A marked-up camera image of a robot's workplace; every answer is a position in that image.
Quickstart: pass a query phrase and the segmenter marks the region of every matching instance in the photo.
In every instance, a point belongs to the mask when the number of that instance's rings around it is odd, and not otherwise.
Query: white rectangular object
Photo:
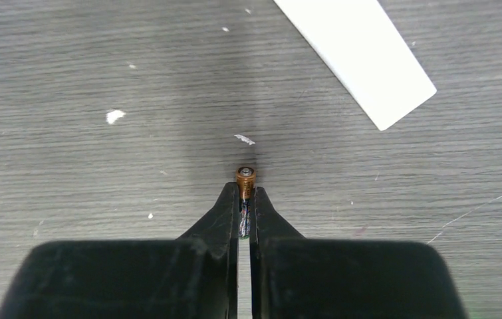
[[[437,89],[377,0],[274,0],[383,131]]]

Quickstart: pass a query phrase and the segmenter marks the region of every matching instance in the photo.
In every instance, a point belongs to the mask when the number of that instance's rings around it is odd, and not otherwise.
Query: white scratch
[[[494,198],[494,199],[492,199],[491,201],[487,201],[487,202],[485,202],[485,203],[481,204],[480,206],[477,206],[476,208],[471,209],[470,211],[468,211],[468,212],[467,212],[467,213],[465,213],[465,214],[460,215],[459,217],[456,217],[455,219],[453,219],[453,220],[449,221],[448,223],[446,223],[445,225],[443,225],[443,227],[442,227],[442,228],[447,227],[448,225],[450,225],[450,224],[452,224],[452,223],[454,223],[454,222],[456,222],[456,221],[460,220],[461,218],[464,218],[464,217],[468,216],[469,214],[473,213],[474,211],[477,211],[478,209],[480,209],[480,208],[482,208],[482,207],[486,206],[487,204],[493,203],[494,201],[496,201],[496,200],[498,200],[498,199],[502,199],[502,195],[501,195],[501,196],[498,196],[498,197],[496,197],[496,198]],[[431,239],[430,241],[428,241],[428,242],[427,242],[427,244],[432,243],[435,239],[437,239],[437,238],[438,238],[440,235],[442,235],[443,233],[444,233],[444,230],[440,231],[440,233],[438,233],[435,237],[433,237],[433,239]]]
[[[246,137],[246,136],[242,136],[240,134],[235,134],[234,135],[236,138],[240,139],[241,141],[249,144],[249,145],[253,145],[255,142],[251,141],[250,138]]]
[[[113,110],[106,114],[106,122],[108,122],[108,124],[113,124],[115,121],[117,121],[117,119],[123,118],[125,115],[125,112],[122,112],[120,110]]]

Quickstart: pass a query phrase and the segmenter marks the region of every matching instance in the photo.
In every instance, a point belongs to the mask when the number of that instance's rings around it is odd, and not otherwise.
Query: wood grain
[[[35,245],[177,237],[242,163],[308,237],[428,242],[502,196],[502,1],[382,5],[438,88],[385,132],[271,1],[0,0],[0,302]],[[432,245],[502,318],[502,198]]]

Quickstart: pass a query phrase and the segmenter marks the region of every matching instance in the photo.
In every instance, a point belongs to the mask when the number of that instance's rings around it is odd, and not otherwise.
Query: tabletop
[[[0,0],[0,303],[34,246],[175,238],[250,163],[305,236],[429,243],[502,318],[502,1],[380,2],[438,89],[384,132],[272,0]]]

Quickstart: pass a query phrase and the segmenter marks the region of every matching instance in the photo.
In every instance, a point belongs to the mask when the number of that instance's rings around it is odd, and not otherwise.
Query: white spot
[[[236,138],[240,139],[241,141],[249,144],[249,145],[253,145],[255,142],[251,141],[250,138],[246,137],[246,136],[242,136],[240,134],[235,134],[234,135]]]
[[[122,112],[120,110],[113,110],[106,114],[106,122],[108,122],[108,124],[113,124],[115,121],[117,121],[117,119],[123,118],[124,115],[126,115],[125,112]]]

